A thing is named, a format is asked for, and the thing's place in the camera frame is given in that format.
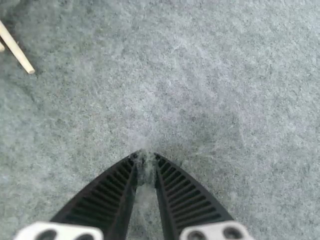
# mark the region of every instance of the screw hole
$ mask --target screw hole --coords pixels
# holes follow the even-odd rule
[[[54,240],[56,238],[57,232],[55,230],[46,230],[40,233],[36,240]]]
[[[188,240],[207,240],[207,238],[200,231],[192,231],[188,235]]]
[[[242,239],[242,234],[241,232],[234,228],[234,227],[227,227],[224,231],[223,234],[226,239]]]
[[[94,237],[90,234],[84,234],[79,237],[77,237],[75,240],[94,240]]]

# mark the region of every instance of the ribbed gripper pad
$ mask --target ribbed gripper pad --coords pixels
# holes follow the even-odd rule
[[[233,220],[199,182],[155,153],[156,192],[164,239],[178,240],[186,227]]]
[[[125,240],[137,189],[137,158],[135,152],[108,168],[51,221],[96,227],[105,240]]]

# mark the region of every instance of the carpet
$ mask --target carpet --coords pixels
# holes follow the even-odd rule
[[[182,2],[0,0],[36,70],[0,54],[0,239],[139,149],[256,239],[318,239],[319,2]],[[163,239],[154,189],[137,194],[127,239]]]

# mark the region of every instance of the wooden stick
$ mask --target wooden stick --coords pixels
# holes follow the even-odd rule
[[[5,46],[0,42],[0,53],[5,50]]]
[[[35,73],[35,69],[32,67],[25,54],[22,52],[16,41],[10,35],[5,25],[0,20],[0,37],[3,39],[5,44],[11,50],[15,58],[19,61],[22,67],[26,70],[28,74]]]

